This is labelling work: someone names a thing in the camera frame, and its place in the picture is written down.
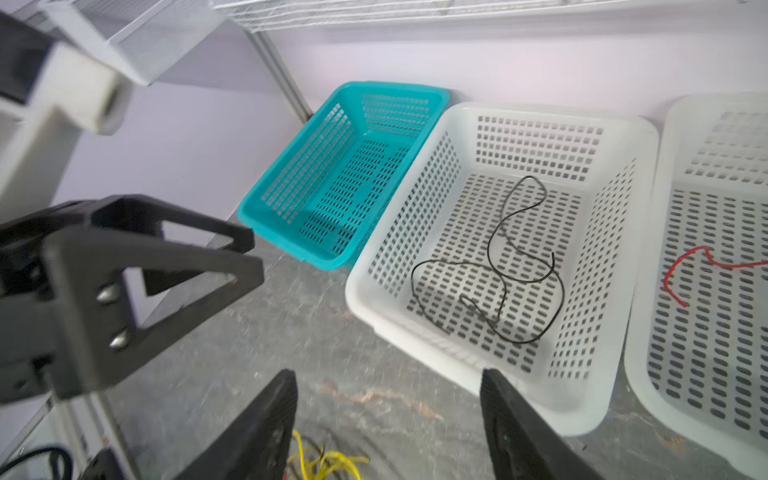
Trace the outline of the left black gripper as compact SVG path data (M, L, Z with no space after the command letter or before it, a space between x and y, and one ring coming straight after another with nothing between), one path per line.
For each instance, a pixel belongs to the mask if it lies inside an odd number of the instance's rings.
M114 230L57 231L65 224L64 209L49 207L1 226L2 404L48 392L48 369L63 399L116 385L264 282L262 260L246 253L255 242L244 226L125 195L99 200L90 210L92 226ZM163 222L231 242L220 249L167 242ZM126 269L142 271L149 296L204 273L231 279L140 327L123 280Z

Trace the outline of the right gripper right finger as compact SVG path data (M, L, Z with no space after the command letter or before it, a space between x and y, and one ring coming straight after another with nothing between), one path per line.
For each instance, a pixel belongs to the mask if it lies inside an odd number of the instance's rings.
M598 479L497 369L485 369L480 403L497 479Z

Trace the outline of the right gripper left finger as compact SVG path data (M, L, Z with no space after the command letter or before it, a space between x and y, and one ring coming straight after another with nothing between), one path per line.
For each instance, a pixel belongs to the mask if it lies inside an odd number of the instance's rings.
M280 371L179 479L281 479L298 402L294 371Z

